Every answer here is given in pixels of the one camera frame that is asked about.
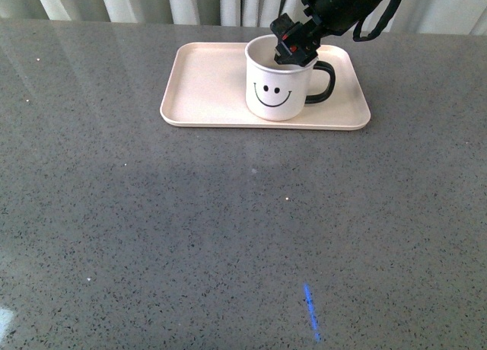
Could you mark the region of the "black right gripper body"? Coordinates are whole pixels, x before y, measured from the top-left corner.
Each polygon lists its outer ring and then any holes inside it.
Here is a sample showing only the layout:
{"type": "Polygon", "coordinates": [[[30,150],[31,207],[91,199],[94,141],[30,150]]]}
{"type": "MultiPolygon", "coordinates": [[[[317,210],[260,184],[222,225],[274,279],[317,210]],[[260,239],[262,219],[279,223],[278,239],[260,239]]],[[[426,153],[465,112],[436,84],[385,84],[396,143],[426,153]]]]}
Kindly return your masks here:
{"type": "Polygon", "coordinates": [[[305,24],[294,22],[287,13],[280,15],[270,24],[270,30],[277,37],[274,60],[279,65],[304,67],[317,57],[320,40],[325,34],[323,14],[312,14],[305,24]]]}

